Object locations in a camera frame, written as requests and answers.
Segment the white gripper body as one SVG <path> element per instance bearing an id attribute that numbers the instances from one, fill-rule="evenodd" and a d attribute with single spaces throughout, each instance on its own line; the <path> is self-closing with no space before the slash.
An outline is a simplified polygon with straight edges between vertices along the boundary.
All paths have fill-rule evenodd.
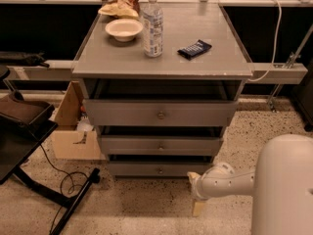
<path id="1" fill-rule="evenodd" d="M 190 173 L 192 196 L 197 201 L 225 197 L 231 194 L 234 169 L 227 163 L 217 163 L 203 175 Z"/>

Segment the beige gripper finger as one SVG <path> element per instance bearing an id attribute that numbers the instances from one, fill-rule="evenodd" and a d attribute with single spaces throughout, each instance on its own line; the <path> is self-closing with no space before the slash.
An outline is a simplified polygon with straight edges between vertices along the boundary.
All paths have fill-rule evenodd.
<path id="1" fill-rule="evenodd" d="M 193 198 L 192 216 L 198 217 L 201 214 L 206 202 L 206 199 L 204 199 L 200 194 L 198 187 L 198 181 L 201 179 L 201 176 L 196 172 L 191 171 L 189 171 L 187 175 L 191 184 L 191 194 Z"/>

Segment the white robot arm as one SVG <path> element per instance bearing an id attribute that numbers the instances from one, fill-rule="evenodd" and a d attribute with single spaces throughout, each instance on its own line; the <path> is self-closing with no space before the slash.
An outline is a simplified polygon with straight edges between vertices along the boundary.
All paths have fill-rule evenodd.
<path id="1" fill-rule="evenodd" d="M 251 235 L 313 235 L 313 138 L 284 134 L 261 149 L 256 167 L 235 172 L 227 163 L 188 173 L 193 215 L 211 198 L 252 197 Z"/>

